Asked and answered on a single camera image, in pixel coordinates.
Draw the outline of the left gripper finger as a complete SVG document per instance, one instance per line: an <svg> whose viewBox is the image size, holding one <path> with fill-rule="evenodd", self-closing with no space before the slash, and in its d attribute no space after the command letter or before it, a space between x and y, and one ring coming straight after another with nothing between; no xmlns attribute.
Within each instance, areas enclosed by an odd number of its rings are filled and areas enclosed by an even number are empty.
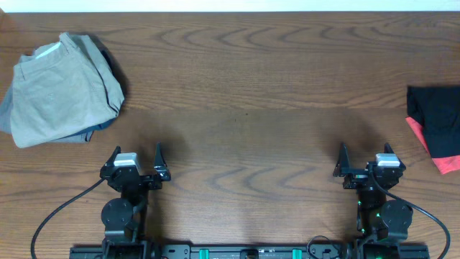
<svg viewBox="0 0 460 259"><path fill-rule="evenodd" d="M166 168L167 164L165 159L162 156L161 143L158 142L155 146L155 159L154 159L154 168Z"/></svg>
<svg viewBox="0 0 460 259"><path fill-rule="evenodd" d="M121 152L121 148L119 146L116 146L115 150L109 157L109 159L106 161L107 165L113 165L114 161L116 160L117 155Z"/></svg>

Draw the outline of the khaki shorts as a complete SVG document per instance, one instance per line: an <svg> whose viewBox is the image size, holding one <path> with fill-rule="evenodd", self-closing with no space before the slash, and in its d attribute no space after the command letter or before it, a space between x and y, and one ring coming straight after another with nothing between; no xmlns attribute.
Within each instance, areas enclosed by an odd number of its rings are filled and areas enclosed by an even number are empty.
<svg viewBox="0 0 460 259"><path fill-rule="evenodd" d="M5 98L17 147L87 142L118 117L124 93L109 63L88 35L59 36L23 55Z"/></svg>

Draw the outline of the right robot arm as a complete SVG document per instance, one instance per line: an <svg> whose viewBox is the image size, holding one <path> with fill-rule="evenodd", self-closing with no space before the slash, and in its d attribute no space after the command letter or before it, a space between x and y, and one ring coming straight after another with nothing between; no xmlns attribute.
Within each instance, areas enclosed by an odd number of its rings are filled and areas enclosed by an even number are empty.
<svg viewBox="0 0 460 259"><path fill-rule="evenodd" d="M352 168L348 149L340 145L334 177L358 196L356 228L362 234L348 245L345 258L401 258L399 245L408 238L413 209L387 191L399 183L406 167L389 144L363 169Z"/></svg>

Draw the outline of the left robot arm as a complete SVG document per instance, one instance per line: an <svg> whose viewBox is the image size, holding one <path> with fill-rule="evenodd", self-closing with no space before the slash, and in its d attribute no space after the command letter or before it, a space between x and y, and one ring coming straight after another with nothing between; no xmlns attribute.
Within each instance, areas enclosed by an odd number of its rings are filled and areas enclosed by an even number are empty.
<svg viewBox="0 0 460 259"><path fill-rule="evenodd" d="M160 143L155 147L153 169L152 173L142 175L137 154L123 153L120 147L102 166L100 178L121 194L101 211L105 226L103 258L162 257L160 246L144 236L149 192L161 189L163 182L171 180Z"/></svg>

